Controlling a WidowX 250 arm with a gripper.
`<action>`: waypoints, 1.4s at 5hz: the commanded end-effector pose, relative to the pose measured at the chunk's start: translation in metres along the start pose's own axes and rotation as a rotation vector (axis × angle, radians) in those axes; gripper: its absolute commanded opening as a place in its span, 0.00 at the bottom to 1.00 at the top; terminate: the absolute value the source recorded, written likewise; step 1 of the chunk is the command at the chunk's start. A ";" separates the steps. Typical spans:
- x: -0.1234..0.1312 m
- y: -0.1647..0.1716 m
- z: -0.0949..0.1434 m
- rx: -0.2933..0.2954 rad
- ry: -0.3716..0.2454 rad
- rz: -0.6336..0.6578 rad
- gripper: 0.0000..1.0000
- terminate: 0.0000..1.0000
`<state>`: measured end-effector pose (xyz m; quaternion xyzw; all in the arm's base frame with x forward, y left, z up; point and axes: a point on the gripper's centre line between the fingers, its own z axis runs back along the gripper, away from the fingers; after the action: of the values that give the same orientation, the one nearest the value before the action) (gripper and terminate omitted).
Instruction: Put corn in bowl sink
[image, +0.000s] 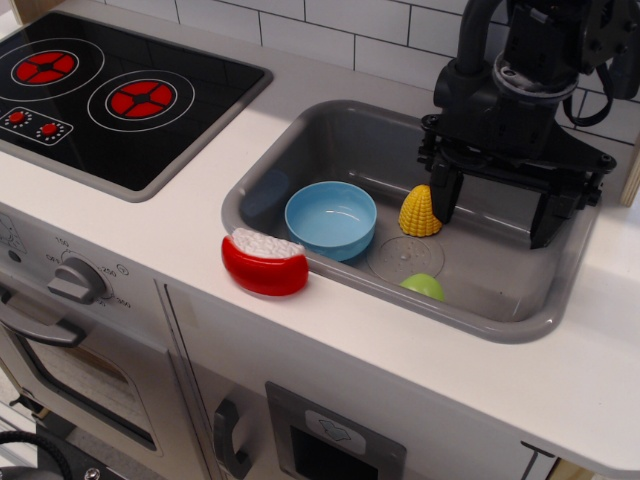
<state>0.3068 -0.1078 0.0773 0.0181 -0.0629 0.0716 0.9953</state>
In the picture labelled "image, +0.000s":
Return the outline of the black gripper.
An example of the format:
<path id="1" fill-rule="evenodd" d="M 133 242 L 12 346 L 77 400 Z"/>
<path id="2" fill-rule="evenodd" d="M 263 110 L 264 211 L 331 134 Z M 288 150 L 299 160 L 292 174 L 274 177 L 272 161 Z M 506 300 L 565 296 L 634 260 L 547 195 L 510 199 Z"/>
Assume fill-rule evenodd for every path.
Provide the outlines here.
<path id="1" fill-rule="evenodd" d="M 616 162 L 558 124 L 556 110 L 566 102 L 515 92 L 490 75 L 470 102 L 426 115 L 419 158 L 436 218 L 451 220 L 468 175 L 539 193 L 531 249 L 547 247 L 578 208 L 596 205 Z"/>

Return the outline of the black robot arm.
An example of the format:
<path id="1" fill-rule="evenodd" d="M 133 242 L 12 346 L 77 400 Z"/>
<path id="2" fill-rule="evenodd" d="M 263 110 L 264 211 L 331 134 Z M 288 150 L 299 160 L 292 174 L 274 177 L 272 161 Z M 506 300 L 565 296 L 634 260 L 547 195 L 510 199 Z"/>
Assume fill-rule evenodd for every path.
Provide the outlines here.
<path id="1" fill-rule="evenodd" d="M 530 226 L 543 248 L 563 223 L 601 196 L 615 160 L 565 132 L 583 75 L 596 74 L 608 102 L 639 90 L 639 7 L 634 1 L 512 1 L 509 32 L 485 58 L 493 1 L 463 13 L 456 57 L 434 92 L 438 112 L 422 120 L 419 159 L 430 174 L 434 216 L 448 222 L 466 176 L 539 194 Z"/>

